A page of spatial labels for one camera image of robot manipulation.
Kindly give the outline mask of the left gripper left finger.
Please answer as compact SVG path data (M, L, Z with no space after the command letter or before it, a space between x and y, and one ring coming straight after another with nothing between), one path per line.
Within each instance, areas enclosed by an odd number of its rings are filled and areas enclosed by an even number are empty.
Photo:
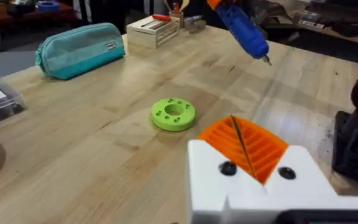
M262 223L263 212L254 203L263 195L235 116L207 127L188 142L187 223Z

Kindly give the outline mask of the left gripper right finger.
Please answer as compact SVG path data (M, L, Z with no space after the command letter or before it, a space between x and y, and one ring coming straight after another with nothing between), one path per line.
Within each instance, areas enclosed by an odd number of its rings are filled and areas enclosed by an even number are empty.
M241 150L233 161L265 193L290 197L336 197L307 149L291 146L266 129L232 117Z

